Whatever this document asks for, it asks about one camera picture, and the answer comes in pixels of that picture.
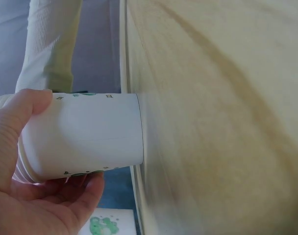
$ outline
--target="hand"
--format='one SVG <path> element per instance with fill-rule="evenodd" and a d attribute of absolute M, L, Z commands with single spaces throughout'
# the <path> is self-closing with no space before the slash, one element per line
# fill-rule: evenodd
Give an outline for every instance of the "hand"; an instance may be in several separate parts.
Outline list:
<path fill-rule="evenodd" d="M 101 198 L 102 173 L 41 185 L 12 180 L 18 137 L 51 100 L 51 91 L 22 90 L 0 109 L 0 234 L 77 234 Z"/>

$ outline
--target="person's leg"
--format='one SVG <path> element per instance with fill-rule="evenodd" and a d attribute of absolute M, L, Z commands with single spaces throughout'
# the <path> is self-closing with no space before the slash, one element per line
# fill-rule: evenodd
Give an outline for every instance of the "person's leg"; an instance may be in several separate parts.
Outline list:
<path fill-rule="evenodd" d="M 70 92 L 72 55 L 82 0 L 31 0 L 22 72 L 24 88 Z"/>

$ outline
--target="white paper cup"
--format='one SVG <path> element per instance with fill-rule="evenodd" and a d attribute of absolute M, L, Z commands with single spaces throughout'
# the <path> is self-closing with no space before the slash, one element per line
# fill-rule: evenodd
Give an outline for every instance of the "white paper cup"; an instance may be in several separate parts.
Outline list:
<path fill-rule="evenodd" d="M 13 95 L 0 97 L 0 108 Z M 53 94 L 19 139 L 13 178 L 24 183 L 65 178 L 143 162 L 136 94 Z"/>

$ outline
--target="wood grain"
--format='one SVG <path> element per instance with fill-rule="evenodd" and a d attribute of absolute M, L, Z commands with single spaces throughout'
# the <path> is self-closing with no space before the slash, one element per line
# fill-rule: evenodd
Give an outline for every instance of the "wood grain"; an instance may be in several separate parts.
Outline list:
<path fill-rule="evenodd" d="M 298 234 L 298 0 L 127 0 L 145 234 Z"/>

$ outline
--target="gray floor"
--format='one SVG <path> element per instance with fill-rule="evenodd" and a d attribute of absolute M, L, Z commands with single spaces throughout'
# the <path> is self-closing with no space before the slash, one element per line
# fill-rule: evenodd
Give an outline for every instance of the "gray floor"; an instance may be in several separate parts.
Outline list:
<path fill-rule="evenodd" d="M 15 90 L 24 59 L 28 8 L 29 0 L 0 0 L 0 95 Z M 74 91 L 121 92 L 119 0 L 84 0 L 73 74 Z M 99 207 L 135 211 L 129 167 L 106 172 L 105 181 Z"/>

